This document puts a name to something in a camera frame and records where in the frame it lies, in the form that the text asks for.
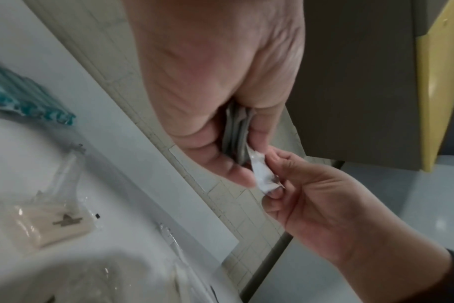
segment tiled wall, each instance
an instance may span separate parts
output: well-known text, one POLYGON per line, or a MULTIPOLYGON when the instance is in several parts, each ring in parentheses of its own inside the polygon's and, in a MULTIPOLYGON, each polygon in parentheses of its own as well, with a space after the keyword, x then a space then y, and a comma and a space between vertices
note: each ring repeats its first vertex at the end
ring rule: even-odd
MULTIPOLYGON (((264 214, 259 190, 246 190, 202 169, 161 128, 142 84, 120 0, 25 2, 239 239, 223 266, 242 290, 284 230, 264 214)), ((272 144, 305 157, 286 110, 272 144)), ((308 160, 330 164, 328 160, 308 160)))

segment yellow cabinet edge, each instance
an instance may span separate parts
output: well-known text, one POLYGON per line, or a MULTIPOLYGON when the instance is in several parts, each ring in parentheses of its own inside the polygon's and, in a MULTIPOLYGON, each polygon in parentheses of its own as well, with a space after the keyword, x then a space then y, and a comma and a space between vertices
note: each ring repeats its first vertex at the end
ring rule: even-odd
POLYGON ((417 82, 423 170, 432 171, 454 108, 454 0, 417 37, 417 82))

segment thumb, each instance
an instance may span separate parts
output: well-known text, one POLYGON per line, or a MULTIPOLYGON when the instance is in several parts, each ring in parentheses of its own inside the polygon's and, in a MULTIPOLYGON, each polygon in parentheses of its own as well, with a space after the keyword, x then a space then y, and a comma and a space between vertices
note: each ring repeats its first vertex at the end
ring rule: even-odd
POLYGON ((314 182, 325 172, 321 165, 311 164, 303 160, 280 158, 275 153, 266 154, 265 161, 272 172, 280 179, 294 183, 314 182))

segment black sleeve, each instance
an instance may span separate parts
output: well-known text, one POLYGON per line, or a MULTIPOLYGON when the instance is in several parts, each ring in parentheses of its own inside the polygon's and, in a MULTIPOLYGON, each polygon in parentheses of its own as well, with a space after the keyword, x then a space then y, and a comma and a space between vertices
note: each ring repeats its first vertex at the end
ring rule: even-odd
POLYGON ((429 289, 400 303, 454 303, 454 251, 448 252, 453 262, 444 278, 429 289))

